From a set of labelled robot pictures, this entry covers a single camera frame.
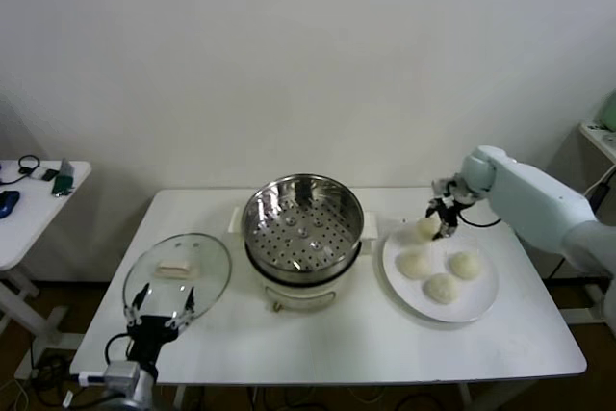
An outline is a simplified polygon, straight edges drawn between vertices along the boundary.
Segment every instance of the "small white table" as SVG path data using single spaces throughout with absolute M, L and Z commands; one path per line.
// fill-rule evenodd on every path
M 90 174 L 90 164 L 86 162 L 71 162 L 74 167 L 73 187 L 78 189 Z M 42 161 L 43 167 L 60 167 L 59 161 Z M 17 161 L 0 161 L 0 178 L 11 181 L 21 176 Z M 39 294 L 37 287 L 16 266 L 21 262 L 30 247 L 36 242 L 51 220 L 61 211 L 72 194 L 66 197 L 55 197 L 51 194 L 53 181 L 43 182 L 24 178 L 14 185 L 0 186 L 4 190 L 17 190 L 21 193 L 19 201 L 12 213 L 0 219 L 0 271 L 20 289 L 14 294 L 4 284 L 0 283 L 0 310 L 4 317 L 0 321 L 0 333 L 9 320 L 15 320 L 32 332 L 34 341 L 34 359 L 38 361 L 46 348 L 76 349 L 81 341 L 81 335 L 62 334 L 57 326 L 66 313 L 66 307 L 56 307 L 48 319 L 43 318 L 24 299 L 27 295 Z M 30 375 L 30 357 L 22 360 L 15 377 L 26 379 Z
M 616 164 L 616 146 L 606 143 L 603 139 L 605 136 L 614 136 L 613 132 L 603 129 L 601 124 L 595 122 L 582 122 L 579 125 L 579 131 L 593 143 L 612 164 Z
M 374 212 L 380 236 L 403 218 L 424 214 L 430 188 L 355 189 Z M 332 305 L 305 314 L 274 313 L 244 254 L 241 236 L 226 232 L 237 206 L 253 190 L 168 190 L 154 198 L 86 336 L 71 372 L 104 371 L 103 348 L 126 330 L 122 284 L 137 258 L 171 235 L 200 232 L 224 241 L 231 253 L 229 285 L 216 305 L 163 347 L 165 384 L 400 384 L 529 379 L 578 374 L 586 361 L 535 268 L 504 224 L 474 230 L 493 249 L 500 291 L 479 321 L 446 324 L 398 302 L 378 270 L 380 256 L 364 254 L 349 270 L 350 290 Z M 485 205 L 468 213 L 489 222 Z M 123 358 L 125 344 L 112 345 Z M 474 402 L 491 409 L 529 383 L 513 384 Z

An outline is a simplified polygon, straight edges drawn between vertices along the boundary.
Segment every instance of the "wooden floor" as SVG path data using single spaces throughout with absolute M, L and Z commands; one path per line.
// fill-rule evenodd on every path
M 71 311 L 61 329 L 69 332 L 86 332 L 104 293 L 105 289 L 101 287 L 89 289 L 43 286 L 40 297 L 32 300 L 31 304 L 45 316 L 54 306 L 69 305 Z M 579 290 L 571 288 L 554 289 L 552 296 L 561 308 L 579 307 L 587 303 Z M 587 372 L 576 377 L 541 380 L 524 394 L 505 404 L 502 411 L 616 409 L 616 340 L 602 325 L 576 326 L 572 330 L 588 361 Z M 29 342 L 27 331 L 14 322 L 0 337 L 0 386 L 13 378 L 17 365 L 28 350 Z M 471 392 L 476 395 L 490 385 L 492 384 L 475 384 L 471 387 Z M 32 388 L 26 390 L 30 398 L 30 410 L 49 409 L 38 402 Z M 76 398 L 74 404 L 89 401 L 98 393 L 99 391 L 95 389 L 88 390 Z M 158 393 L 171 402 L 174 388 L 160 387 Z M 17 388 L 14 384 L 0 390 L 0 411 L 12 410 L 16 395 Z M 369 400 L 379 395 L 382 395 L 382 398 L 372 404 L 366 404 L 357 399 L 359 397 Z M 298 408 L 305 411 L 395 410 L 399 402 L 410 395 L 415 395 L 415 397 L 410 398 L 399 411 L 462 409 L 457 386 L 453 384 L 423 387 L 397 386 L 384 389 L 364 387 L 350 390 L 346 387 L 260 389 L 255 409 L 258 411 L 279 409 L 286 400 L 290 403 L 302 402 L 319 405 Z M 43 399 L 58 401 L 57 396 L 57 392 L 52 390 L 45 392 Z M 24 400 L 20 401 L 17 409 L 23 409 L 24 405 Z M 249 410 L 248 391 L 244 387 L 190 388 L 186 393 L 183 409 L 187 411 Z

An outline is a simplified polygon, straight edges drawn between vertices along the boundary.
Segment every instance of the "shelf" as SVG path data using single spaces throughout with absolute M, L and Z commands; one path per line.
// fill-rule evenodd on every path
M 591 143 L 612 162 L 616 164 L 616 142 L 608 143 L 604 140 L 605 136 L 612 136 L 616 140 L 616 132 L 611 132 L 602 128 L 600 124 L 596 122 L 582 122 L 579 125 L 579 131 L 586 137 Z

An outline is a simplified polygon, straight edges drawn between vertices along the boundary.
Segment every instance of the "stainless steel steamer basket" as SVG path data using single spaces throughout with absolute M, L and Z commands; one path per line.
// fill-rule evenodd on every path
M 331 281 L 354 262 L 364 213 L 342 183 L 313 174 L 279 178 L 244 208 L 242 232 L 257 270 L 289 286 Z

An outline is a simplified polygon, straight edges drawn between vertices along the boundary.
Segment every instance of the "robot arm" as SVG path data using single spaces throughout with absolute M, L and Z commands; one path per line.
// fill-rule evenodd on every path
M 454 233 L 460 212 L 485 198 L 529 244 L 563 254 L 579 270 L 616 274 L 616 229 L 597 222 L 583 195 L 499 148 L 478 147 L 460 173 L 434 182 L 433 189 L 426 215 L 441 218 L 435 238 Z

